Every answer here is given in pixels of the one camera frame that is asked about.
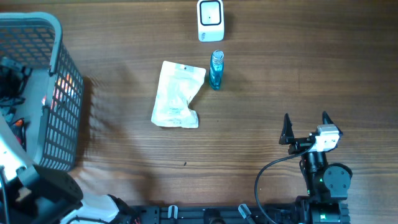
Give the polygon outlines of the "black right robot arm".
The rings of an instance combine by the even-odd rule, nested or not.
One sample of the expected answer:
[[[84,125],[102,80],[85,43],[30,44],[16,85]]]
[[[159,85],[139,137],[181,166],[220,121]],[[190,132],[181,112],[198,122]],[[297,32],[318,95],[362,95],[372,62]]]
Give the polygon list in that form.
[[[289,115],[284,124],[279,144],[288,145],[291,156],[300,156],[300,171],[307,187],[306,196],[298,196],[281,215],[282,223],[350,223],[348,190],[353,176],[352,170],[341,163],[330,164],[326,154],[338,147],[343,132],[322,113],[322,124],[306,138],[296,138]]]

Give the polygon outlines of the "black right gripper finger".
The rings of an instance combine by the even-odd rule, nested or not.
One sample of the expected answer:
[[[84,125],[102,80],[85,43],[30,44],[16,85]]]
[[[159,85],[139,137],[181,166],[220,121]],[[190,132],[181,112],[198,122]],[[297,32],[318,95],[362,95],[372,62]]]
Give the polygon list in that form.
[[[290,120],[289,114],[284,115],[284,124],[282,127],[282,132],[279,138],[280,145],[287,145],[294,143],[294,132],[292,129],[292,122]]]
[[[324,111],[322,113],[322,121],[323,121],[323,124],[333,124],[337,128],[339,135],[340,136],[343,135],[342,130],[332,121],[332,119],[329,117],[329,115],[326,111]]]

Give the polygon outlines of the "blue liquid plastic bottle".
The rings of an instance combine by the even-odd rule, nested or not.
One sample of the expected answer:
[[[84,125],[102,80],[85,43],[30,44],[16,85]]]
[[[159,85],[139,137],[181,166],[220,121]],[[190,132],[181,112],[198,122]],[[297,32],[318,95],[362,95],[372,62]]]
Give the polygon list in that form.
[[[219,90],[221,87],[221,79],[224,70],[224,52],[216,50],[211,55],[209,83],[214,90]]]

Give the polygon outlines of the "white plastic pouch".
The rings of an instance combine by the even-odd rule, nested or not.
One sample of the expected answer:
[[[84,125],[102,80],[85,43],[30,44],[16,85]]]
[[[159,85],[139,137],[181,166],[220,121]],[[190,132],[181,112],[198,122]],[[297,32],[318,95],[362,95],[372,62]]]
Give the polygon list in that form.
[[[195,129],[197,112],[189,108],[205,81],[206,70],[163,61],[151,122],[164,128]]]

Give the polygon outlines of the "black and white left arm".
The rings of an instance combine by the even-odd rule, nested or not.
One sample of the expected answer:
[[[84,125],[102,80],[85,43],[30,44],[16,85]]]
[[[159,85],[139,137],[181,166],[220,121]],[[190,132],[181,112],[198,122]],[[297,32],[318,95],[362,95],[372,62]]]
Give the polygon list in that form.
[[[140,223],[120,198],[84,194],[67,172],[31,159],[27,147],[2,118],[2,223]]]

